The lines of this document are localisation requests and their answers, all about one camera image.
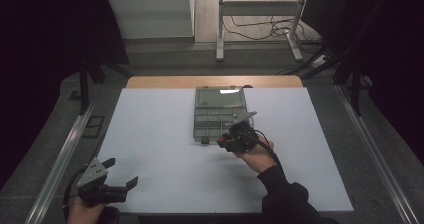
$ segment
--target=hand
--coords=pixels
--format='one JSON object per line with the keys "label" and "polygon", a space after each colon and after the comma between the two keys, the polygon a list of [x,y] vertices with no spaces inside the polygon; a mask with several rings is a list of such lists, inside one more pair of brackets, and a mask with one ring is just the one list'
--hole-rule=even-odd
{"label": "hand", "polygon": [[[265,138],[260,135],[259,140],[265,144],[269,144],[271,149],[274,149],[274,143],[272,141],[269,141],[269,143],[267,143]],[[234,154],[236,155],[236,157],[243,159],[247,163],[247,165],[257,173],[261,173],[275,165],[271,154],[258,144],[256,144],[255,147],[248,152]]]}
{"label": "hand", "polygon": [[69,212],[68,224],[95,224],[99,220],[105,204],[98,204],[90,207],[79,196],[73,201],[71,211]]}

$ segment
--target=wooden floor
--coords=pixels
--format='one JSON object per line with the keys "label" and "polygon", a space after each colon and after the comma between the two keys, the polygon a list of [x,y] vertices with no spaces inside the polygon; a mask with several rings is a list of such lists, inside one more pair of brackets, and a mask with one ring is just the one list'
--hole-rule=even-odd
{"label": "wooden floor", "polygon": [[[196,43],[210,43],[216,42],[216,33],[218,31],[218,3],[219,0],[195,0],[195,42]],[[241,35],[229,33],[224,29],[224,41],[226,42],[238,42],[238,41],[285,41],[284,35],[278,37],[267,37],[270,35],[272,30],[271,24],[253,25],[253,26],[237,26],[240,24],[251,24],[251,23],[263,23],[271,21],[289,20],[290,16],[242,16],[242,17],[224,17],[224,24],[226,28],[231,32],[238,32],[243,35],[249,36],[254,39],[252,40]],[[305,23],[300,23],[302,26],[298,26],[297,34],[300,39],[318,40],[319,35],[312,28],[307,26]],[[277,25],[280,29],[283,27],[290,27],[290,22],[283,22]]]}

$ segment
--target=white board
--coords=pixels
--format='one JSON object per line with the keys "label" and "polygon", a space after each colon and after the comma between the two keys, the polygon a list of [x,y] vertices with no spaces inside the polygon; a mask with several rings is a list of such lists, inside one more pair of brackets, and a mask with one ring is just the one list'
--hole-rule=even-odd
{"label": "white board", "polygon": [[[352,211],[306,88],[245,89],[254,127],[274,141],[289,182],[318,211]],[[106,183],[139,176],[124,213],[260,213],[266,190],[232,153],[193,139],[195,89],[123,89],[99,160],[116,158]]]}

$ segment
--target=black sleeve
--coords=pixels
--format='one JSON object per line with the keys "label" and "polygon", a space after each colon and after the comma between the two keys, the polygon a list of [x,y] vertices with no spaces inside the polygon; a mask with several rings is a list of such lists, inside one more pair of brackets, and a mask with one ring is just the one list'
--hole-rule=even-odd
{"label": "black sleeve", "polygon": [[320,214],[308,203],[307,189],[298,183],[289,184],[278,166],[262,172],[258,179],[268,191],[262,200],[265,223],[323,223]]}

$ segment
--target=table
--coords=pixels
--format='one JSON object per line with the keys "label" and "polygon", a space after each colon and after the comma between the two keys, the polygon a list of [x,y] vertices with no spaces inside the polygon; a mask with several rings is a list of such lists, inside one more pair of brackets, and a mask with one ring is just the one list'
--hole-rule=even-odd
{"label": "table", "polygon": [[266,190],[257,174],[192,136],[194,87],[245,84],[254,86],[245,96],[258,112],[255,128],[276,143],[287,179],[307,187],[319,211],[352,211],[307,90],[290,76],[131,78],[98,158],[116,158],[107,184],[135,176],[139,184],[125,203],[111,205],[137,215],[260,213]]}

